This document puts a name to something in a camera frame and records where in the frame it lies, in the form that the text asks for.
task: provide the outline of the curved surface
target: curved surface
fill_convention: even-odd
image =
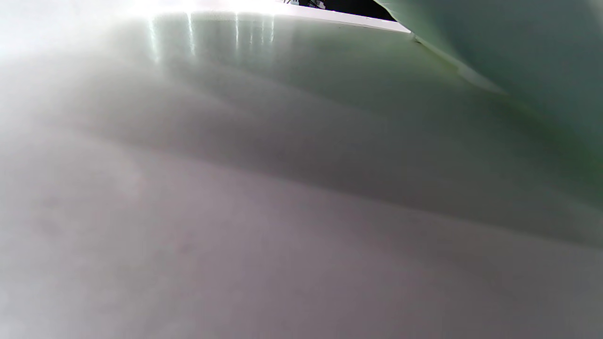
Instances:
[[[422,39],[603,155],[600,0],[378,0]]]
[[[181,13],[90,40],[0,64],[7,336],[600,337],[591,165],[408,35]]]

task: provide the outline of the green fabric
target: green fabric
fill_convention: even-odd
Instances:
[[[603,159],[601,1],[377,1]]]

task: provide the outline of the gray surface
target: gray surface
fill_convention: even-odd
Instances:
[[[2,65],[6,337],[600,337],[589,167],[516,103],[404,34],[217,19]]]

